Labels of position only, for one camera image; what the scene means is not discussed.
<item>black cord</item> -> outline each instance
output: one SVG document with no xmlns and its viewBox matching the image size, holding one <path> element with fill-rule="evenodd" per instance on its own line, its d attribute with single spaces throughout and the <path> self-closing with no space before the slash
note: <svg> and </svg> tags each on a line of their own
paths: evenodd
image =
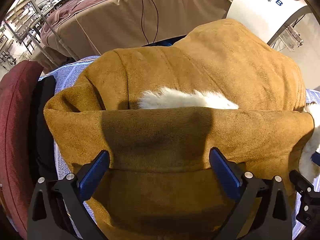
<svg viewBox="0 0 320 240">
<path fill-rule="evenodd" d="M 152 1 L 153 5 L 154 5 L 156 11 L 157 11 L 157 32 L 156 32 L 155 38 L 153 39 L 153 42 L 152 42 L 152 43 L 154 43 L 156 41 L 156 37 L 158 35 L 158 30 L 159 30 L 159 12 L 158 12 L 158 9 L 157 9 L 157 6 L 156 6 L 155 2 L 153 0 L 151 0 L 151 1 Z M 146 38 L 147 43 L 149 45 L 150 43 L 149 43 L 148 38 L 147 38 L 147 36 L 146 36 L 146 34 L 144 33 L 144 30 L 143 30 L 143 24 L 142 23 L 143 23 L 144 3 L 143 3 L 143 0 L 141 0 L 141 2 L 142 2 L 141 30 L 142 30 L 142 33 L 143 33 L 144 37 Z"/>
<path fill-rule="evenodd" d="M 294 25 L 292 26 L 293 28 L 299 23 L 299 21 L 301 21 L 303 19 L 303 17 L 305 17 L 306 15 L 302 16 L 299 20 L 296 19 Z"/>
</svg>

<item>red corduroy cushion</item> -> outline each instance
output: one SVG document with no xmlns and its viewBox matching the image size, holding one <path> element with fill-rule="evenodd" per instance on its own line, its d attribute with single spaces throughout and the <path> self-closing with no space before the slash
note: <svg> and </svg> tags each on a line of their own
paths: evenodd
<svg viewBox="0 0 320 240">
<path fill-rule="evenodd" d="M 27 145 L 30 101 L 42 69 L 39 63 L 24 60 L 0 81 L 0 180 L 12 220 L 24 239 L 33 193 Z"/>
</svg>

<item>silver bolt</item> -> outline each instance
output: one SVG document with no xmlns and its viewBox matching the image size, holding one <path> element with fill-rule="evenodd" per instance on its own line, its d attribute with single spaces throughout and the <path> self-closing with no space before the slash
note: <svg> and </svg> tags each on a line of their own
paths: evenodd
<svg viewBox="0 0 320 240">
<path fill-rule="evenodd" d="M 281 181 L 282 181 L 282 178 L 281 178 L 280 176 L 275 176 L 275 180 L 276 180 L 277 182 L 281 182 Z"/>
<path fill-rule="evenodd" d="M 72 180 L 75 177 L 75 175 L 73 173 L 69 173 L 67 175 L 67 180 Z"/>
<path fill-rule="evenodd" d="M 39 179 L 38 179 L 38 182 L 39 182 L 39 183 L 43 183 L 43 182 L 44 182 L 44 177 L 39 178 Z"/>
<path fill-rule="evenodd" d="M 247 179 L 251 179 L 253 177 L 253 174 L 249 171 L 247 171 L 244 175 Z"/>
</svg>

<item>brown suede coat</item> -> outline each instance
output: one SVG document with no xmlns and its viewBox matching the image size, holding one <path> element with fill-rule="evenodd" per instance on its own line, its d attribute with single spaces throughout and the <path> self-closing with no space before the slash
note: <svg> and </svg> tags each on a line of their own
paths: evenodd
<svg viewBox="0 0 320 240">
<path fill-rule="evenodd" d="M 145 90 L 220 91 L 239 110 L 205 107 L 138 110 Z M 220 20 L 171 47 L 109 51 L 44 114 L 71 171 L 102 149 L 110 170 L 90 201 L 110 240 L 208 239 L 230 212 L 210 169 L 209 149 L 257 177 L 298 170 L 313 119 L 297 65 L 243 25 Z"/>
</svg>

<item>striped fabric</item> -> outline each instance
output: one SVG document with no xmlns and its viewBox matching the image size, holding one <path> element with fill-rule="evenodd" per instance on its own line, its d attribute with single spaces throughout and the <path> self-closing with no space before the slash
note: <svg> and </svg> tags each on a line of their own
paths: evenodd
<svg viewBox="0 0 320 240">
<path fill-rule="evenodd" d="M 78 62 L 62 66 L 62 67 L 48 73 L 47 75 L 41 77 L 40 79 L 42 79 L 46 76 L 49 76 L 49 75 L 53 75 L 57 81 L 55 93 L 58 93 L 59 91 L 65 89 L 65 88 L 73 86 L 73 84 L 76 82 L 76 79 L 78 78 L 79 74 L 89 64 L 94 62 L 97 58 L 98 58 L 98 56 L 86 57 L 84 59 L 79 60 Z M 311 103 L 313 101 L 320 104 L 320 92 L 307 89 L 306 102 Z M 62 158 L 56 142 L 54 143 L 54 158 L 55 158 L 55 162 L 56 162 L 58 179 L 63 179 L 68 173 L 70 173 L 70 170 Z M 313 185 L 315 186 L 315 191 L 320 190 L 320 176 L 317 179 L 315 179 Z M 84 203 L 84 206 L 87 209 L 90 216 L 92 217 L 92 219 L 95 221 L 93 211 L 91 210 L 91 208 L 86 203 Z M 297 193 L 295 212 L 292 216 L 292 221 L 293 221 L 293 225 L 294 225 L 294 228 L 292 231 L 292 239 L 296 238 L 297 235 L 304 229 L 304 226 L 295 219 L 297 213 L 299 212 L 299 208 L 300 208 L 300 194 Z"/>
</svg>

